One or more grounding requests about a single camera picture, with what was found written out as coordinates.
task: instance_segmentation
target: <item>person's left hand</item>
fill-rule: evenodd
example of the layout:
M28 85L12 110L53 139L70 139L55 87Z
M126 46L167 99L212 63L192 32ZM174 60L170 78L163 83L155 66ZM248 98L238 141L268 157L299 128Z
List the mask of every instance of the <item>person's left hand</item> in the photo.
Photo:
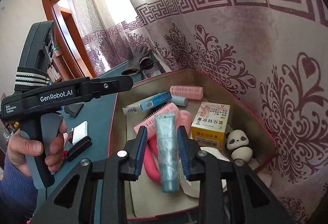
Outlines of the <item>person's left hand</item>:
M50 154L47 155L45 162L50 171L58 171L62 165L62 153L64 148L63 133L67 132L66 123L60 124L57 137L50 143ZM24 155L39 156L43 153L43 145L36 140L28 140L20 136L20 130L10 136L8 142L8 158L10 162L24 175L30 177L30 169Z

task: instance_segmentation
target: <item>toothpaste box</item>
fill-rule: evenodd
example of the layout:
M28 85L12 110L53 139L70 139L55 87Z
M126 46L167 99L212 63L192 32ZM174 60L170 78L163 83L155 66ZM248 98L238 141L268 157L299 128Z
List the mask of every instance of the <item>toothpaste box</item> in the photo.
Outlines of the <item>toothpaste box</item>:
M166 102L167 100L171 99L171 93L170 92L164 92L159 93L150 97L147 97L143 100L140 100L138 102L135 102L129 106L123 107L122 110L124 112L124 115L127 115L130 112L141 112L146 111L151 108L154 108L161 103Z
M229 105L202 102L191 125L192 138L200 146L222 150L229 110Z

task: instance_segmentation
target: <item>yellow object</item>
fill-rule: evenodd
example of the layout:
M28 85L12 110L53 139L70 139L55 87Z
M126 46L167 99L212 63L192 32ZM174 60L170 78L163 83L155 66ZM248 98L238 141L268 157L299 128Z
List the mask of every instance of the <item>yellow object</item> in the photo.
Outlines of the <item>yellow object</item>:
M222 150L229 109L229 105L202 102L191 125L192 138L200 146Z

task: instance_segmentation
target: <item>black strap with white stripes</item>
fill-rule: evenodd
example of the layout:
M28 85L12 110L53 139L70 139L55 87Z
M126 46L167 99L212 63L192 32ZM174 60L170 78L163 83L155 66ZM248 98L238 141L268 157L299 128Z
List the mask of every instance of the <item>black strap with white stripes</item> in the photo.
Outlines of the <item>black strap with white stripes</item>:
M49 85L46 72L36 68L18 67L15 81L15 91L30 91L35 88Z

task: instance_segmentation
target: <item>gray glove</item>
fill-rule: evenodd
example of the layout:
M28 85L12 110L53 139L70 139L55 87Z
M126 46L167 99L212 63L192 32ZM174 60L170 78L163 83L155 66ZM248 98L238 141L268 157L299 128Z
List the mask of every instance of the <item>gray glove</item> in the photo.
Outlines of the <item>gray glove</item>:
M131 50L130 47L126 48L128 53L127 68L121 72L121 75L136 75L140 73L140 64L146 59L151 59L151 50L147 50L144 46L135 47Z

